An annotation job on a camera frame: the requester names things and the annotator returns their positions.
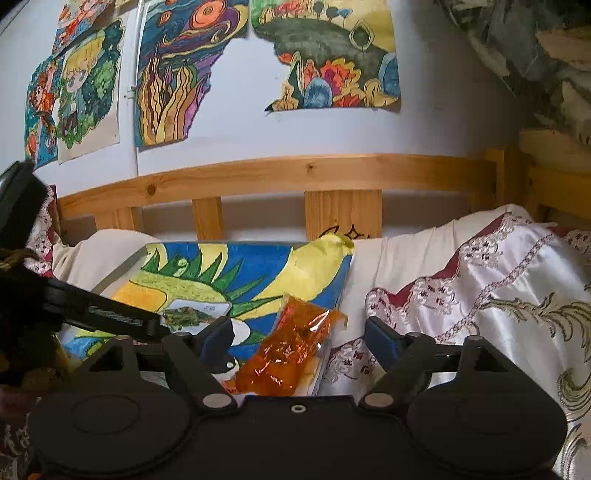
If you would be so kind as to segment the orange jelly snack bag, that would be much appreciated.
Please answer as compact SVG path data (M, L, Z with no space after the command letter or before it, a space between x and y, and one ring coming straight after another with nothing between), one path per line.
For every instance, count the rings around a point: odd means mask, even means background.
M240 394L291 396L333 330L346 327L341 311L317 306L286 295L277 312L276 326L259 349L235 374Z

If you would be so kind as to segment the white green seaweed snack packet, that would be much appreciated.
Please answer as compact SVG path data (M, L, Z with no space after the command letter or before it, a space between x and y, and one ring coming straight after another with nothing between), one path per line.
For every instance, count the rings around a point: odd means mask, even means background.
M195 334L219 317L224 317L230 308L229 302L176 299L161 311L161 316L163 324L172 332L185 331Z

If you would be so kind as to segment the blond child wall drawing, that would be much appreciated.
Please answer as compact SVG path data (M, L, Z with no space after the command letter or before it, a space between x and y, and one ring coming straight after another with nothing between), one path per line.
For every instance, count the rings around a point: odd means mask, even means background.
M127 18L119 17L67 55L57 110L60 164L119 142L119 71Z

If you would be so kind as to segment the white wall pipe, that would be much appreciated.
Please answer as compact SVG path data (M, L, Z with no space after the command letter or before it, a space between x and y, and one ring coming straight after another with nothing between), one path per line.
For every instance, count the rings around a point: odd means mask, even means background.
M135 37L133 45L132 55L132 68L130 77L130 89L129 89L129 100L130 100L130 128L131 128L131 144L130 153L132 157L132 175L134 178L139 176L138 168L138 150L135 143L135 122L136 122L136 98L137 98L137 68L139 64L140 56L140 45L143 35L143 24L144 24L144 0L138 0L136 5L136 22L135 22Z

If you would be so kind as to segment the anime girl wall drawing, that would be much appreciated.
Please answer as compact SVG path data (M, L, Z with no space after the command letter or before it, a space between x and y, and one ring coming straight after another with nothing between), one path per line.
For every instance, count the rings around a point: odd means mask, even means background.
M58 161L57 110L60 80L67 55L99 29L95 23L111 1L65 1L60 11L50 56L41 62L27 88L24 127L25 159L35 168Z

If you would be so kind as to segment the swirly seaweed wall drawing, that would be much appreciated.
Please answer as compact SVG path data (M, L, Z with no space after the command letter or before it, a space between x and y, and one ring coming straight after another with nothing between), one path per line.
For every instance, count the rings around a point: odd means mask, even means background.
M229 41L245 35L246 1L148 1L135 86L135 145L147 149L187 138L211 68Z

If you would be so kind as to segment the camouflage fabric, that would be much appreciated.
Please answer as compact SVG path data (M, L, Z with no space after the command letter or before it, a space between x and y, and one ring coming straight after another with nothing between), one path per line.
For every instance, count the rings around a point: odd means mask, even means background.
M485 65L544 126L590 144L588 1L441 1Z

